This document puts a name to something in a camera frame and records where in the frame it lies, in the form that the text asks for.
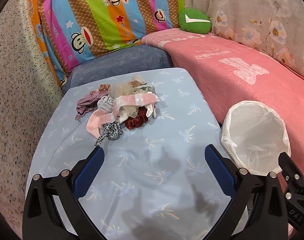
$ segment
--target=pink strap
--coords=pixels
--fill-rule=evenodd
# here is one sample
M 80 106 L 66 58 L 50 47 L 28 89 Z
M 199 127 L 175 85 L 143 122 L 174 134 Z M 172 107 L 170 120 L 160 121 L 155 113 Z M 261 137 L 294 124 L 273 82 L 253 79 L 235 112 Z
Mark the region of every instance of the pink strap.
M 122 106 L 146 106 L 158 101 L 159 99 L 153 93 L 142 93 L 142 94 L 129 95 L 129 96 L 119 96 L 114 100 L 112 113 L 105 114 L 105 112 L 101 109 L 94 111 L 93 114 L 90 116 L 88 123 L 86 124 L 86 129 L 95 138 L 99 138 L 100 136 L 99 128 L 105 123 L 114 122 Z

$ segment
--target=brown stripe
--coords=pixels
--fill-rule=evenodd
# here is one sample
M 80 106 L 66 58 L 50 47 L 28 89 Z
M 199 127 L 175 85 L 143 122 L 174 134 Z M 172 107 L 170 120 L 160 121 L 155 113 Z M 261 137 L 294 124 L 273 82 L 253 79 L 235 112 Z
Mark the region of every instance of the brown stripe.
M 59 50 L 58 50 L 56 44 L 53 41 L 52 32 L 50 31 L 49 26 L 48 26 L 47 21 L 46 21 L 46 18 L 44 16 L 43 0 L 38 0 L 38 11 L 39 11 L 39 14 L 40 14 L 42 26 L 45 28 L 47 34 L 49 35 L 49 39 L 50 39 L 50 41 L 52 43 L 52 46 L 53 46 L 53 49 L 54 49 L 54 54 L 57 57 L 57 60 L 59 61 L 60 65 L 61 65 L 61 67 L 63 69 L 63 71 L 65 73 L 68 73 L 67 67 L 66 67 L 66 65 L 65 65 L 65 63 L 64 63 L 64 61 L 63 61 L 63 59 L 62 59 L 62 57 L 61 57 L 61 55 L 59 53 Z
M 149 0 L 136 0 L 139 11 L 143 17 L 146 33 L 156 32 L 157 28 L 153 21 L 153 13 Z
M 168 0 L 170 21 L 173 28 L 179 28 L 179 3 L 178 0 Z
M 100 35 L 98 26 L 94 20 L 91 9 L 85 0 L 68 0 L 73 14 L 78 25 L 87 27 L 93 37 L 93 45 L 89 47 L 90 51 L 95 57 L 101 56 L 109 52 L 103 39 Z

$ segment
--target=green pillow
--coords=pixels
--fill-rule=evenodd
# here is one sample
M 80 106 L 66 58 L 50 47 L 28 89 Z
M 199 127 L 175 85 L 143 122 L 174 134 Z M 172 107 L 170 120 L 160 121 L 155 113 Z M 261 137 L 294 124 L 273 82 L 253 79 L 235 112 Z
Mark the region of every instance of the green pillow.
M 209 17 L 195 9 L 184 9 L 179 13 L 181 30 L 190 33 L 207 34 L 211 30 Z

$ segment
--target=white trash bag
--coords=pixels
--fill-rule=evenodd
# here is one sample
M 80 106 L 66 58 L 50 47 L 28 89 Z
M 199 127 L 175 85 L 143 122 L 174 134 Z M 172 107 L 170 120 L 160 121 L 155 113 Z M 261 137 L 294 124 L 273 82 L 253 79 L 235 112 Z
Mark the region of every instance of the white trash bag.
M 238 168 L 266 176 L 279 173 L 279 154 L 291 156 L 285 123 L 271 108 L 258 101 L 232 106 L 223 123 L 221 144 Z

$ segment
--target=dark red velvet scrunchie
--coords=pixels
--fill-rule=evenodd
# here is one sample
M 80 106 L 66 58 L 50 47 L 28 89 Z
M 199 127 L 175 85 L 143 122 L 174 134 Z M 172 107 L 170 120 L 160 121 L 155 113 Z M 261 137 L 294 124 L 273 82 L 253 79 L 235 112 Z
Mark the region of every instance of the dark red velvet scrunchie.
M 127 127 L 129 130 L 141 127 L 145 122 L 148 121 L 147 111 L 148 110 L 145 107 L 139 107 L 137 117 L 129 117 L 125 121 L 125 127 Z

